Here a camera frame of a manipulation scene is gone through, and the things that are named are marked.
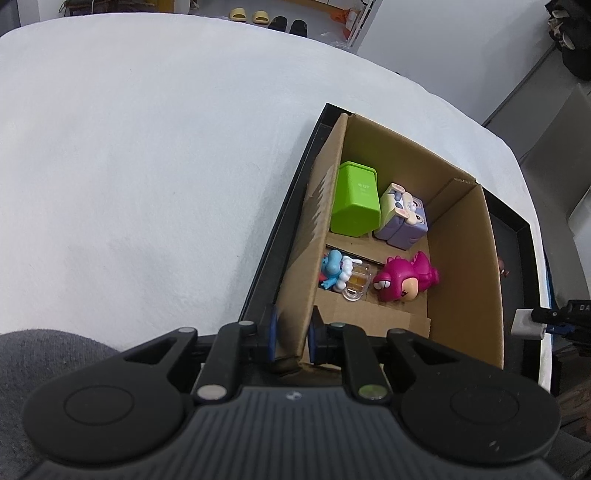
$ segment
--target small figurine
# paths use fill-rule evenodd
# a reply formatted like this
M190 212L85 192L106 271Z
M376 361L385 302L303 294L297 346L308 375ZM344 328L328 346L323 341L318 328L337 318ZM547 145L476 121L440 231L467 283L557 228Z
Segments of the small figurine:
M422 251L410 262L401 257L388 257L384 268L374 277L374 288L381 301L414 300L419 292L438 283L439 272Z
M325 290L332 288L334 291L343 292L353 275L353 264L362 263L361 260L343 255L338 250L331 250L322 259L318 279L320 287Z
M507 278L510 272L509 270L505 270L505 262L503 262L503 259L499 257L499 255L496 256L496 259L499 262L499 275L503 278Z
M406 193L403 187L391 183L379 200L381 210L381 223L374 231L374 236L379 240L390 240L406 219L409 212L404 209L402 194Z
M427 217L425 217L422 201L410 195L409 192L402 194L402 202L409 217L404 219L400 228L387 241L393 247L408 250L427 234Z
M379 200L381 223L374 231L376 238L393 247L408 250L427 234L427 218L420 199L403 187L391 183Z

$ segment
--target green container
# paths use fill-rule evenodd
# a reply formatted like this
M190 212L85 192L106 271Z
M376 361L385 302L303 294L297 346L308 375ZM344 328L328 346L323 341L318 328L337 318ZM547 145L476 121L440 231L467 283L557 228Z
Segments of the green container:
M352 161L339 167L330 230L361 236L379 228L378 174Z

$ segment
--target floor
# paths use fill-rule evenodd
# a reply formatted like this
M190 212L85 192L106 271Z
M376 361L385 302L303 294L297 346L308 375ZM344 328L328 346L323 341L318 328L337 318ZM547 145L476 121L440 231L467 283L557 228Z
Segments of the floor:
M304 7L284 0L197 0L199 9L190 11L191 15L202 17L228 18L230 10L242 7L246 10L247 23L252 24L252 14L257 10L264 10L269 19L282 15L287 19L287 31L291 23L301 19L308 25L308 38L343 48L346 39L343 34L343 24L334 22L330 15L314 8Z

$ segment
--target purple toy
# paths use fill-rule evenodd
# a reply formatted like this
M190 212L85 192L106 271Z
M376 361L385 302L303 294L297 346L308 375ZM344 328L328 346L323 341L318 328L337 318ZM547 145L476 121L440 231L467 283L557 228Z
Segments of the purple toy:
M404 209L402 195L406 193L403 187L391 183L379 200L382 219L380 226L374 231L374 236L380 240L390 240L406 219L409 212Z
M400 228L387 241L393 247L408 250L427 234L427 217L422 201L409 192L402 194L402 202L404 210L408 212L408 218L401 222Z
M439 272L424 252L418 251L409 262L388 257L386 265L374 277L374 288L381 301L414 300L418 293L439 283Z

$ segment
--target blue toy figure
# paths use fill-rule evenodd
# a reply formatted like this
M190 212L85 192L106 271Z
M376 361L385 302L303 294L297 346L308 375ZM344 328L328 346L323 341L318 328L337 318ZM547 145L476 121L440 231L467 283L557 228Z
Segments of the blue toy figure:
M320 286L328 290L334 287L339 281L339 276L342 270L341 260L343 254L338 250L331 250L328 255L323 257L320 266Z

